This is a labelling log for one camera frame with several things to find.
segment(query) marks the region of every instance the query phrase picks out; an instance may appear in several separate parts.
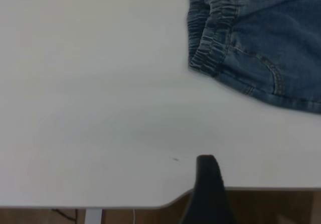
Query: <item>denim pants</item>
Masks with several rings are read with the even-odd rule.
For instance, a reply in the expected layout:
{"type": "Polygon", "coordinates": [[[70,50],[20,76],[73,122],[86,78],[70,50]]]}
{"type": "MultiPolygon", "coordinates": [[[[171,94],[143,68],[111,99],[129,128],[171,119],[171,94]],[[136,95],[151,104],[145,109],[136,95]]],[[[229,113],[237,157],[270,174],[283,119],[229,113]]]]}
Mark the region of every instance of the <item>denim pants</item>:
{"type": "Polygon", "coordinates": [[[321,113],[321,0],[190,0],[189,66],[273,105],[321,113]]]}

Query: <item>table top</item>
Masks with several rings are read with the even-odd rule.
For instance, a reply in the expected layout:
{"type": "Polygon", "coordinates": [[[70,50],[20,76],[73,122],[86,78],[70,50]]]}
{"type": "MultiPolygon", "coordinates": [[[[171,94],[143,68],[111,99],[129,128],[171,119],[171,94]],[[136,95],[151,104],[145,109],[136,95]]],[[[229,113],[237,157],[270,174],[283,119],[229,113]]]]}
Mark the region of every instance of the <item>table top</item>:
{"type": "Polygon", "coordinates": [[[0,0],[0,205],[155,207],[213,154],[229,188],[320,188],[321,117],[188,69],[188,0],[0,0]]]}

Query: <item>black object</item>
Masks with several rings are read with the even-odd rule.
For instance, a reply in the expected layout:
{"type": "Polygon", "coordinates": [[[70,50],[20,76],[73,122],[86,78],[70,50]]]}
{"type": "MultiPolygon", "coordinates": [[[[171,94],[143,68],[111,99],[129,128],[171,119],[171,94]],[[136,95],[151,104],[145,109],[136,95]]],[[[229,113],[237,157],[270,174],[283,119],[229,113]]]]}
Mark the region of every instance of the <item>black object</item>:
{"type": "Polygon", "coordinates": [[[196,182],[181,224],[235,223],[216,159],[197,157],[196,182]]]}

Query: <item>jeans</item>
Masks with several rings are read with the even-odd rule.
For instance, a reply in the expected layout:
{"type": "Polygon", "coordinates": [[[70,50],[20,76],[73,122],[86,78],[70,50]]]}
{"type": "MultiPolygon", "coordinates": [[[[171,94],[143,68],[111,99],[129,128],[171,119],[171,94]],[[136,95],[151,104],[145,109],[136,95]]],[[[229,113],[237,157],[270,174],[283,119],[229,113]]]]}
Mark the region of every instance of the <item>jeans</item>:
{"type": "Polygon", "coordinates": [[[321,0],[190,0],[189,66],[256,99],[321,113],[321,0]]]}

